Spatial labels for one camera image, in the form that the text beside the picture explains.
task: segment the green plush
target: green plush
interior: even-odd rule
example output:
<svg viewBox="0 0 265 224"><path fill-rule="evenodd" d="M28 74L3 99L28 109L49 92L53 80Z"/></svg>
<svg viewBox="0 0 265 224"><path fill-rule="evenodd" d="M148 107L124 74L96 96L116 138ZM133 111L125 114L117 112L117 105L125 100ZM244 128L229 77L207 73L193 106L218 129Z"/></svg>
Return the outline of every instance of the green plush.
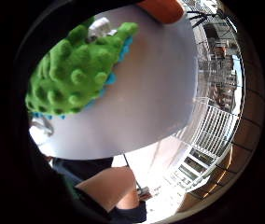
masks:
<svg viewBox="0 0 265 224"><path fill-rule="evenodd" d="M74 114L100 96L125 40L136 33L138 26L124 22L115 35L88 43L92 22L93 18L79 24L39 62L25 98L30 112Z"/></svg>

